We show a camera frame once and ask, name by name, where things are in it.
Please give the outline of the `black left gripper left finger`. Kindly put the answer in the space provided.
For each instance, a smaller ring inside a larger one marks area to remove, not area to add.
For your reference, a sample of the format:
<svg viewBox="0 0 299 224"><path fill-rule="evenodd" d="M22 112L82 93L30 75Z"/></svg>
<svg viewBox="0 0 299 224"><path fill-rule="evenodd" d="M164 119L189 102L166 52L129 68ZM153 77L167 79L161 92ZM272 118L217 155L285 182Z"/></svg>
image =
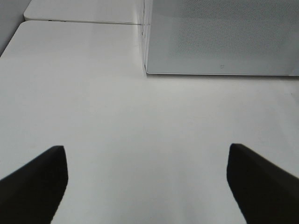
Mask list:
<svg viewBox="0 0 299 224"><path fill-rule="evenodd" d="M2 224L49 224L68 184L63 146L53 146L0 181Z"/></svg>

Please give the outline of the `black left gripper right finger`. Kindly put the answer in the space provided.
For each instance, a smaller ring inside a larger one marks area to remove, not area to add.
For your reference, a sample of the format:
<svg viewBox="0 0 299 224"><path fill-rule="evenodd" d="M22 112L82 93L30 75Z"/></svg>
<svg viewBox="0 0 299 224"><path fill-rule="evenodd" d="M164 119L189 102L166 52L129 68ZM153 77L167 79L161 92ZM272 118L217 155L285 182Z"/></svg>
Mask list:
<svg viewBox="0 0 299 224"><path fill-rule="evenodd" d="M248 224L297 224L299 179L242 144L231 144L227 182Z"/></svg>

